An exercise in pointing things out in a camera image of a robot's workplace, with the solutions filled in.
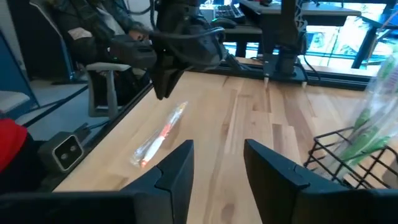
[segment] black device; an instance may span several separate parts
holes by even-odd
[[[234,5],[215,6],[214,8],[215,19],[225,18],[230,19],[238,24],[244,24],[246,17],[243,12]]]
[[[347,189],[252,139],[244,161],[263,223],[398,223],[398,190]]]
[[[0,196],[0,223],[186,223],[193,183],[193,141],[118,192]]]
[[[84,150],[76,135],[59,132],[38,151],[46,168],[53,173],[70,172],[84,158]]]

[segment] plastic bag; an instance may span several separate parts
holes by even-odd
[[[180,119],[182,113],[188,102],[181,103],[178,105],[169,115],[165,125],[162,129],[158,129],[155,133],[148,138],[132,155],[130,162],[138,167],[145,167],[146,164],[153,158],[156,152],[159,150],[164,139],[167,137],[171,129]]]
[[[350,167],[358,165],[365,157],[384,147],[398,134],[398,54],[391,55],[382,65],[377,77],[368,85],[366,97],[354,113],[352,133],[333,152]],[[332,173],[340,163],[331,155],[323,159],[323,164]],[[349,172],[342,168],[337,175],[341,179]],[[330,179],[324,169],[315,173]]]

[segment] wire basket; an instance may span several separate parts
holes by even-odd
[[[382,156],[386,152],[391,152],[395,156],[393,163],[398,165],[398,160],[397,160],[398,154],[391,147],[384,146],[378,149],[377,151],[373,152],[372,154],[370,154],[369,157],[367,158],[367,160],[370,159],[369,163],[370,165],[368,167],[360,163],[360,165],[358,165],[358,167],[354,167],[354,169],[348,166],[344,161],[342,161],[339,157],[337,157],[333,153],[333,148],[340,145],[341,143],[346,141],[349,144],[351,144],[351,142],[346,137],[344,137],[344,133],[352,130],[353,127],[350,127],[315,137],[314,138],[315,144],[313,145],[312,149],[308,152],[309,157],[307,161],[304,162],[304,167],[312,171],[314,171],[315,169],[324,169],[328,174],[331,175],[331,181],[338,182],[341,185],[344,185],[351,189],[374,189],[376,188],[374,186],[375,183],[377,183],[378,185],[380,184],[382,187],[384,186],[387,189],[392,188],[391,184],[386,183],[386,181],[383,181],[380,177],[378,177],[374,173],[374,168],[379,164],[380,166],[383,166],[386,169],[386,173],[389,172],[389,175],[393,176],[394,180],[398,183],[398,172],[381,160]],[[324,139],[335,138],[335,137],[339,138],[340,140],[328,144],[322,143],[325,142]],[[327,156],[327,154],[330,154],[334,159],[336,159],[340,163],[335,172],[332,172],[322,163],[322,159],[324,159]],[[359,156],[362,156],[362,154],[353,156],[347,159],[346,161],[349,161]],[[337,175],[341,170],[341,168],[343,167],[349,170],[349,174],[345,175],[343,179],[339,179],[337,178]],[[369,181],[367,180],[369,178],[373,179],[372,181],[373,184],[369,183]]]

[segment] black jacket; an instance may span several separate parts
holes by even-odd
[[[96,6],[101,3],[103,7],[110,13],[121,28],[128,33],[130,30],[143,28],[140,22],[136,22],[122,9],[123,0],[87,0],[90,3],[90,12],[95,12],[100,16]],[[65,39],[67,48],[72,58],[83,64],[95,62],[114,62],[109,56],[107,48],[109,43],[106,41],[109,36],[114,35],[113,30],[108,28],[103,21],[100,21],[100,28],[104,32],[97,32],[93,27],[84,22],[81,18],[82,13],[77,13],[75,5],[71,0],[56,0],[54,7],[54,18],[60,32]],[[92,37],[84,37],[74,40],[68,31],[83,28],[93,34]]]

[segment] black wire rack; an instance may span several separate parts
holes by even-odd
[[[365,189],[374,189],[375,187],[367,181],[367,177],[372,177],[374,180],[379,182],[381,185],[383,185],[385,188],[390,189],[392,188],[391,185],[387,184],[385,181],[381,180],[377,175],[374,174],[373,170],[377,164],[380,164],[381,166],[385,167],[387,169],[386,172],[390,172],[392,175],[395,176],[396,180],[398,181],[398,172],[391,168],[389,165],[385,164],[383,161],[381,161],[381,157],[384,155],[385,152],[391,152],[395,158],[394,162],[398,164],[398,154],[389,146],[384,146],[380,149],[375,150],[372,154],[369,155],[369,157],[373,160],[370,163],[369,167],[365,167],[362,164],[358,165],[364,173],[363,175],[360,175],[358,172],[356,172],[353,168],[351,168],[345,161],[350,161],[354,158],[357,158],[359,156],[363,156],[363,154],[356,155],[350,158],[345,159],[345,161],[341,160],[338,156],[336,156],[332,150],[333,147],[336,147],[337,145],[348,142],[348,144],[351,144],[351,141],[344,137],[344,133],[347,131],[352,131],[353,127],[350,128],[345,128],[345,129],[340,129],[337,131],[332,131],[330,133],[322,134],[320,136],[317,136],[314,138],[315,144],[313,145],[312,149],[308,152],[309,157],[307,161],[304,163],[304,167],[308,168],[310,164],[315,165],[318,168],[310,169],[314,171],[315,169],[321,169],[323,168],[327,173],[331,175],[331,181],[338,182],[341,185],[344,185],[346,187],[349,187],[351,189],[358,189],[358,188],[365,188]],[[330,138],[331,136],[337,135],[335,137],[339,137],[338,141],[335,141],[333,143],[329,144],[322,144],[322,141],[325,141],[326,138]],[[326,152],[325,155],[317,157],[315,154],[318,154],[318,152],[323,151]],[[332,172],[330,169],[328,169],[324,164],[323,164],[323,159],[327,155],[331,155],[334,159],[336,159],[339,162],[338,168]],[[355,180],[355,184],[352,184],[352,182],[348,182],[346,178],[339,179],[337,178],[338,173],[341,171],[342,168],[346,168],[349,170],[349,176],[351,176]]]

